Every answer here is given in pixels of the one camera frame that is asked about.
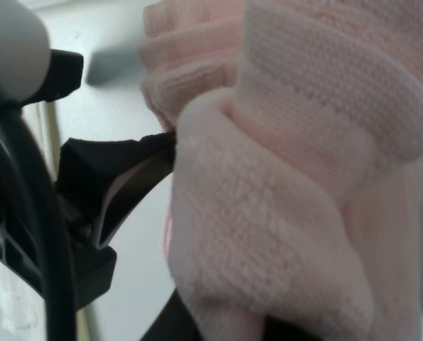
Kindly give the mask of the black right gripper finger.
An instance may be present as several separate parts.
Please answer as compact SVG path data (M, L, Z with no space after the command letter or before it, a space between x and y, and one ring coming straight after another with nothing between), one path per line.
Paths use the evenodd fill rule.
M198 328L175 289L141 341L199 341Z

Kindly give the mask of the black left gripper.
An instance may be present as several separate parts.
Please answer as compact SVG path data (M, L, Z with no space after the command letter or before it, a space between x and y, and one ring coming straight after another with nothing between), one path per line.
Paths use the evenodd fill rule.
M68 139L57 196L19 109L1 105L0 262L55 313L91 304L111 287L117 254L107 245L172 172L175 145L172 132L139 141Z

